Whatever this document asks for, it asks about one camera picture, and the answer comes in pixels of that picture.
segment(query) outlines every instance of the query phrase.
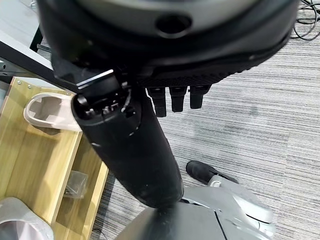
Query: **striped carpet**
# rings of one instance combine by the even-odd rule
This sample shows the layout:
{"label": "striped carpet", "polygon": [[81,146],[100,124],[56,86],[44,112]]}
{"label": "striped carpet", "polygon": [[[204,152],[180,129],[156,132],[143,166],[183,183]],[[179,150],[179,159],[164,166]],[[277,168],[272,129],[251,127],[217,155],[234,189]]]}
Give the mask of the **striped carpet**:
{"label": "striped carpet", "polygon": [[[276,240],[320,239],[320,38],[291,40],[267,62],[213,85],[202,109],[191,110],[187,94],[184,112],[172,113],[167,98],[159,121],[185,186],[201,185],[187,162],[205,162],[274,210]],[[143,209],[109,177],[92,239],[114,239]]]}

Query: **black cable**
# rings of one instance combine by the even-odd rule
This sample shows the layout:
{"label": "black cable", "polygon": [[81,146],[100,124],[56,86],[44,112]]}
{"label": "black cable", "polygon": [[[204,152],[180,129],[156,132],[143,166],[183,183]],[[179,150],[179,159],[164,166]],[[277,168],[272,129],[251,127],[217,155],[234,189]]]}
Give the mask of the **black cable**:
{"label": "black cable", "polygon": [[99,228],[92,229],[92,231],[93,231],[93,232],[94,232],[94,231],[98,231],[99,234],[102,234],[102,235],[104,236],[105,240],[108,240],[108,239],[107,239],[107,236],[106,236]]}
{"label": "black cable", "polygon": [[303,6],[298,8],[298,15],[299,15],[299,11],[311,10],[311,11],[313,11],[314,16],[313,17],[298,17],[296,19],[296,25],[297,25],[297,23],[303,24],[303,25],[312,25],[311,29],[304,34],[300,34],[297,31],[296,26],[294,26],[293,30],[294,30],[296,36],[292,36],[291,37],[292,39],[302,39],[302,40],[306,40],[306,41],[312,41],[320,36],[320,31],[319,31],[315,36],[313,36],[311,38],[306,37],[314,31],[314,29],[317,26],[317,23],[320,21],[320,9],[317,8],[317,6],[320,6],[320,3],[314,3],[313,1],[314,0],[301,0],[301,2],[303,3]]}

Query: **black cylindrical handle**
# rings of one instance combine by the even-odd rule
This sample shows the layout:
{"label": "black cylindrical handle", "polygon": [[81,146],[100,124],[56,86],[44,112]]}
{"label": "black cylindrical handle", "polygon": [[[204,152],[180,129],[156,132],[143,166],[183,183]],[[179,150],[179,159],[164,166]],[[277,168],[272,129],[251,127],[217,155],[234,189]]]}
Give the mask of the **black cylindrical handle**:
{"label": "black cylindrical handle", "polygon": [[[126,115],[120,107],[107,115],[81,119],[76,98],[72,100],[72,112],[92,147],[120,183],[143,204],[162,208],[182,198],[183,182],[151,101],[145,93],[142,95],[133,104],[140,104],[140,111],[133,115]],[[136,126],[137,114],[141,115]]]}

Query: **small hole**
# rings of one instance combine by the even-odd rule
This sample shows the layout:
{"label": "small hole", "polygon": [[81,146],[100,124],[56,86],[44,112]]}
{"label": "small hole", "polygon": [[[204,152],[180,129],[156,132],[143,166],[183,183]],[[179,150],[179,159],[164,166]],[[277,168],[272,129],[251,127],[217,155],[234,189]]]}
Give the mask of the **small hole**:
{"label": "small hole", "polygon": [[155,24],[159,35],[164,38],[180,38],[187,34],[191,25],[191,18],[184,15],[165,15],[160,17]]}

